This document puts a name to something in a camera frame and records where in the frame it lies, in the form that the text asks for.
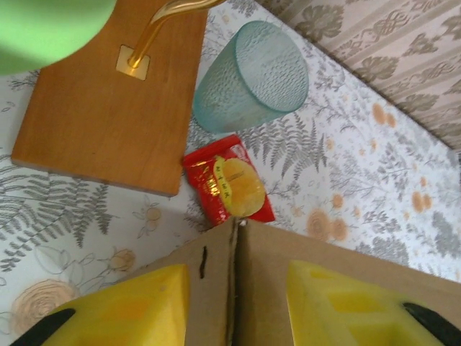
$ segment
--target floral tablecloth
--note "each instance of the floral tablecloth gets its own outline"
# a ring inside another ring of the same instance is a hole
[[[274,225],[461,281],[457,157],[409,117],[252,1],[210,11],[198,80],[251,20],[282,27],[310,72],[299,111],[239,133]],[[36,78],[0,79],[0,345],[210,227],[185,177],[165,198],[13,165]],[[191,121],[188,152],[213,140]]]

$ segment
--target wooden board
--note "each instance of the wooden board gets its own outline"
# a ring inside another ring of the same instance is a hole
[[[162,0],[118,0],[102,31],[44,68],[19,132],[16,164],[175,195],[179,191],[206,12],[167,21],[147,79],[115,70]]]

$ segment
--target red snack packet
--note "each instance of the red snack packet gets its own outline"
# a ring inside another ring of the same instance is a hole
[[[275,220],[264,186],[236,135],[186,155],[183,166],[215,226],[230,216]]]

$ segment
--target yellow foam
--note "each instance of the yellow foam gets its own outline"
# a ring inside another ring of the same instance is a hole
[[[295,346],[441,346],[408,299],[308,262],[292,261],[287,302]]]
[[[70,301],[76,313],[44,346],[184,346],[186,265],[172,265]]]

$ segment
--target blue plastic cup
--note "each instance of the blue plastic cup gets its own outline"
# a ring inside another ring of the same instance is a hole
[[[308,67],[290,37],[268,22],[249,22],[205,74],[192,111],[205,130],[233,132],[296,111],[308,89]]]

